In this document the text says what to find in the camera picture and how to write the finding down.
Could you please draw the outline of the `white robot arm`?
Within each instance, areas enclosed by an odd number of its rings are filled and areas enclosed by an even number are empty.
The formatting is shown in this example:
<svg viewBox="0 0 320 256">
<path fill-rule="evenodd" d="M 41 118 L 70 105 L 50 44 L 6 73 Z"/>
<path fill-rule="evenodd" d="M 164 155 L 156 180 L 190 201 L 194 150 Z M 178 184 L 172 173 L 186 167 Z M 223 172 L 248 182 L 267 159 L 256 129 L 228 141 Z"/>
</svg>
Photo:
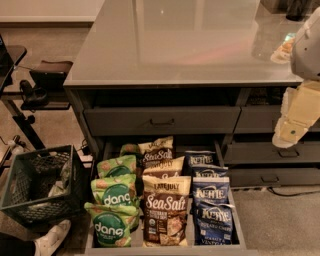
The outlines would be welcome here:
<svg viewBox="0 0 320 256">
<path fill-rule="evenodd" d="M 320 118 L 320 7 L 270 59 L 289 63 L 292 73 L 303 79 L 296 89 L 287 88 L 283 94 L 281 117 L 272 138 L 274 146 L 289 148 Z"/>
</svg>

